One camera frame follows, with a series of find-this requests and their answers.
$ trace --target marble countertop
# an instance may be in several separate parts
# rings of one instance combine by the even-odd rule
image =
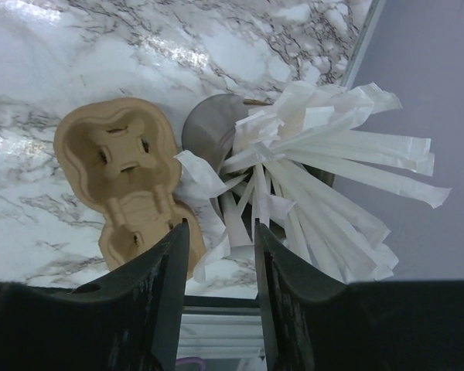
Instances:
[[[102,215],[53,153],[60,118],[115,97],[155,102],[180,143],[203,98],[275,99],[292,80],[340,83],[371,0],[0,0],[0,281],[75,287],[107,273]],[[223,232],[207,200],[179,191]],[[254,262],[222,260],[187,294],[253,298]]]

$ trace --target gray wall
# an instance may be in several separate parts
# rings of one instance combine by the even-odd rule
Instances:
[[[432,209],[346,179],[335,188],[390,227],[396,279],[464,278],[464,0],[388,0],[355,85],[372,81],[404,110],[361,130],[432,138],[435,175],[414,178],[452,192]]]

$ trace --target white marble surface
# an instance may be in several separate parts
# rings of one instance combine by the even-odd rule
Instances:
[[[291,80],[340,82],[370,0],[0,0],[0,280],[73,287],[107,272],[100,214],[53,154],[60,118],[114,97],[157,103],[180,142],[204,97],[275,99]],[[207,246],[223,232],[187,196]],[[253,262],[223,260],[187,293],[253,298]]]

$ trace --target brown molded pulp tray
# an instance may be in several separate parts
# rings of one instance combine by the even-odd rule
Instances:
[[[154,104],[120,98],[77,108],[60,122],[53,147],[74,194],[105,217],[98,244],[111,270],[185,218],[192,276],[203,236],[192,211],[173,199],[181,166],[172,127]]]

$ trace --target bundle of straws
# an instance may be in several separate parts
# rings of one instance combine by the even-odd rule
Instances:
[[[325,274],[342,282],[392,276],[398,258],[383,243],[390,230],[306,166],[440,206],[450,189],[361,163],[432,175],[430,139],[354,130],[370,115],[397,108],[397,97],[374,83],[347,90],[298,81],[271,106],[250,109],[236,123],[233,154],[221,172],[222,177],[243,174],[231,190],[239,202],[230,191],[221,196],[231,249],[252,244],[241,219],[250,203],[252,236],[257,218],[267,225],[274,221],[285,229],[288,248]]]

